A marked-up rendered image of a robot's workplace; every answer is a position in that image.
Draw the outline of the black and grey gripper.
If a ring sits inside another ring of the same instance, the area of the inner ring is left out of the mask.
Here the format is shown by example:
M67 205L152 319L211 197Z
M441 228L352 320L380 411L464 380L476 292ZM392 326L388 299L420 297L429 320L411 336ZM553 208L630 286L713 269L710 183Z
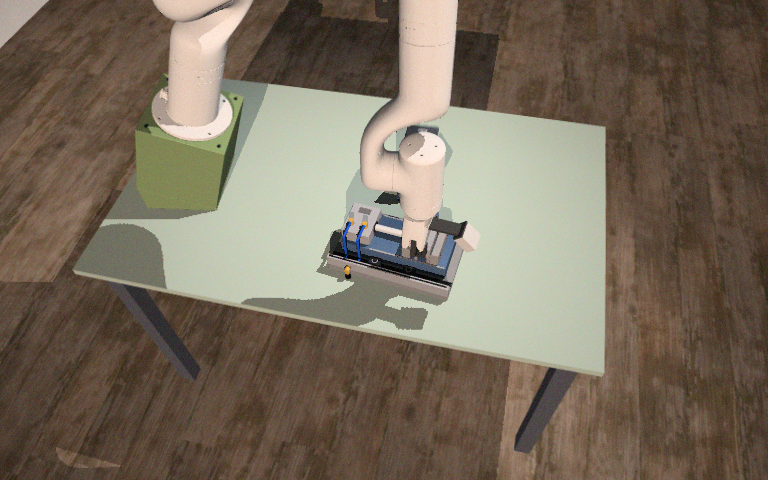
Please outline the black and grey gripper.
M406 249L411 244L410 256L426 257L427 240L431 232L428 229L435 215L428 218L414 218L404 214L401 246Z

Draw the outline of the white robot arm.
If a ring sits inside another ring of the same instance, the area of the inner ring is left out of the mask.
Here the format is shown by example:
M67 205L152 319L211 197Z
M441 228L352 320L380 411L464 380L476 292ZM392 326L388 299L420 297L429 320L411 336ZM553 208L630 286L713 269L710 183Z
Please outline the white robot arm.
M166 133L205 141L229 128L232 108L221 94L227 44L253 1L153 0L164 16L176 21L168 86L152 102L153 118ZM448 111L457 9L458 0L399 0L399 91L373 115L361 138L362 183L371 190L400 193L402 210L414 218L431 217L442 206L445 144L428 132L406 136L399 151L386 150L384 142L400 129L439 119ZM454 236L467 253L476 250L480 238L467 221L433 217L428 230Z

